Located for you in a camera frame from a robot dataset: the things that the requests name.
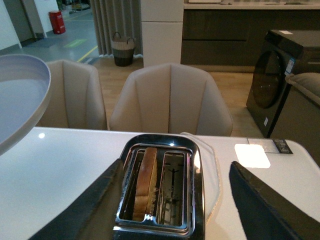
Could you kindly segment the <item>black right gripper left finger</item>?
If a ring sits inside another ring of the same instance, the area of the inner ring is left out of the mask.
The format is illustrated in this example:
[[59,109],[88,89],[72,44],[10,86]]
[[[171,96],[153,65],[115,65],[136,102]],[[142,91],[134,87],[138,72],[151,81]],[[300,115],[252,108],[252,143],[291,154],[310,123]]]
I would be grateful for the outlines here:
[[111,240],[122,195],[123,162],[117,159],[70,206],[31,240]]

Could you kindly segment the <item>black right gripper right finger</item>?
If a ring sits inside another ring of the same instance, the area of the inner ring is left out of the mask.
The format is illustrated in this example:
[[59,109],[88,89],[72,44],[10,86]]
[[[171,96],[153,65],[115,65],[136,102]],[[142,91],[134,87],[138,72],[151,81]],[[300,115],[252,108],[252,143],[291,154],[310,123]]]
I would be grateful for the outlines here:
[[248,240],[318,240],[320,223],[233,161],[232,197]]

